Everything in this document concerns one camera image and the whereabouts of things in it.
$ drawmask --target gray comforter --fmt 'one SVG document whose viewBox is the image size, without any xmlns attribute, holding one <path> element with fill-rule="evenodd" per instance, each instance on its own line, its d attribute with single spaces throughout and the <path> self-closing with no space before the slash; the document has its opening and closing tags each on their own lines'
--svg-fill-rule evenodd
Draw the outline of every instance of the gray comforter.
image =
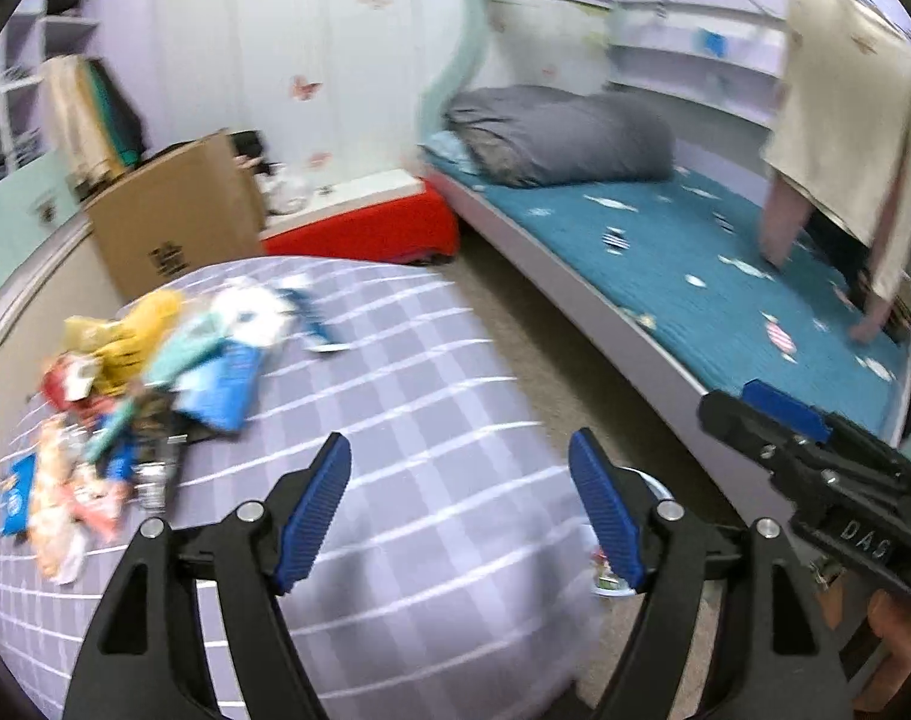
<svg viewBox="0 0 911 720">
<path fill-rule="evenodd" d="M 512 187 L 660 181 L 674 139 L 624 92 L 573 95 L 545 86 L 476 89 L 452 100 L 449 127 L 492 181 Z"/>
</svg>

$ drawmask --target green towel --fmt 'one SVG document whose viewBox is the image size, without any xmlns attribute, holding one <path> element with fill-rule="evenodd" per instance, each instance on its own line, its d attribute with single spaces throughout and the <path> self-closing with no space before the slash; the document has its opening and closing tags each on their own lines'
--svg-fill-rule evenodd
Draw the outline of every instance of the green towel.
<svg viewBox="0 0 911 720">
<path fill-rule="evenodd" d="M 98 74 L 92 69 L 92 65 L 89 65 L 88 62 L 86 62 L 86 71 L 89 74 L 89 82 L 92 84 L 92 90 L 95 93 L 95 104 L 98 106 L 99 116 L 102 117 L 102 124 L 105 125 L 109 138 L 112 140 L 113 148 L 115 148 L 116 153 L 118 153 L 118 158 L 121 159 L 121 162 L 125 167 L 134 167 L 137 162 L 139 162 L 139 155 L 135 151 L 132 151 L 132 149 L 126 149 L 125 142 L 118 133 L 116 121 L 112 116 L 112 104 L 109 102 L 109 92 L 105 88 L 105 84 L 102 83 L 102 79 L 100 79 Z"/>
</svg>

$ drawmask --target floor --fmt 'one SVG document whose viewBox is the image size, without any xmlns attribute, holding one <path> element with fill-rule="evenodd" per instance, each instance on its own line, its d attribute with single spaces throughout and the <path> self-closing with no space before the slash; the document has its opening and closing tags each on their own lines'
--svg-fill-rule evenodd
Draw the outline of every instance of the floor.
<svg viewBox="0 0 911 720">
<path fill-rule="evenodd" d="M 591 427 L 617 464 L 658 477 L 708 521 L 738 524 L 735 511 L 645 400 L 581 332 L 481 235 L 463 230 L 461 254 L 438 271 L 458 285 L 508 362 L 519 387 L 564 457 L 569 437 Z M 672 720 L 697 708 L 717 623 L 721 589 L 709 584 Z M 579 695 L 595 704 L 615 670 L 639 612 L 638 599 L 605 600 L 607 617 Z"/>
</svg>

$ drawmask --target metal screw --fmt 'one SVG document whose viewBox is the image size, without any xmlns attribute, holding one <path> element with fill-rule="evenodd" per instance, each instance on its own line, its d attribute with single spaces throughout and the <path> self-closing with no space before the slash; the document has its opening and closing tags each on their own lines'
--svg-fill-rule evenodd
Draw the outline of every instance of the metal screw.
<svg viewBox="0 0 911 720">
<path fill-rule="evenodd" d="M 242 520 L 242 522 L 255 522 L 262 514 L 265 514 L 265 507 L 258 501 L 243 503 L 236 509 L 236 516 Z"/>
<path fill-rule="evenodd" d="M 759 531 L 764 538 L 775 538 L 781 533 L 781 528 L 774 519 L 765 517 L 764 519 L 759 519 L 759 524 L 756 525 L 756 531 Z"/>
<path fill-rule="evenodd" d="M 145 538 L 159 538 L 161 532 L 166 529 L 166 524 L 159 519 L 159 517 L 152 517 L 152 519 L 147 519 L 142 523 L 142 526 L 139 528 L 139 533 Z"/>
<path fill-rule="evenodd" d="M 685 516 L 685 509 L 675 501 L 663 501 L 655 511 L 658 512 L 659 517 L 668 522 L 678 522 Z"/>
</svg>

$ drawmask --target cabinet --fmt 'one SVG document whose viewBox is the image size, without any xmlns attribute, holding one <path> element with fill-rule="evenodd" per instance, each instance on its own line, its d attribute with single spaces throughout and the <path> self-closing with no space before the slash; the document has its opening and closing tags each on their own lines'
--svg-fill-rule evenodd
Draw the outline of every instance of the cabinet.
<svg viewBox="0 0 911 720">
<path fill-rule="evenodd" d="M 46 239 L 79 211 L 58 152 L 0 182 L 0 288 Z"/>
<path fill-rule="evenodd" d="M 87 53 L 98 20 L 92 0 L 49 14 L 49 0 L 22 0 L 0 35 L 0 288 L 79 209 L 62 158 L 43 129 L 41 63 Z M 27 142 L 35 139 L 32 151 Z"/>
</svg>

